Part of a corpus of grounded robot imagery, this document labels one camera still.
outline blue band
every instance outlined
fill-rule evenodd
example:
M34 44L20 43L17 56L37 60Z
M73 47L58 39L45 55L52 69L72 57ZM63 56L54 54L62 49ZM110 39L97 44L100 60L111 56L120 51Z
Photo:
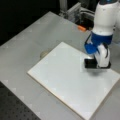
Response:
M92 32L91 41L94 45L98 46L101 43L106 43L107 45L111 44L113 35L110 36L101 36Z

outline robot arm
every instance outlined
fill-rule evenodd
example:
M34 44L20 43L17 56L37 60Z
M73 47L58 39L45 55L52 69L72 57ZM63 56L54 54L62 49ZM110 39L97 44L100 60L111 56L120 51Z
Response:
M111 44L116 21L120 28L119 8L118 0L100 0L98 3L91 43L85 45L87 53L94 54L94 59L85 59L86 68L110 68L108 45Z

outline table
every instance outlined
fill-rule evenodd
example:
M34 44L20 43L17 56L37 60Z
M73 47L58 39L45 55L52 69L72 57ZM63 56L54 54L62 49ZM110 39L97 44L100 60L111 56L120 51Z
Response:
M47 92L26 72L40 60L40 53L64 41L83 52L90 34L51 12L0 47L0 81L4 83L42 120L81 120L67 106ZM110 46L112 69L120 73L119 47ZM120 84L118 84L93 120L120 118Z

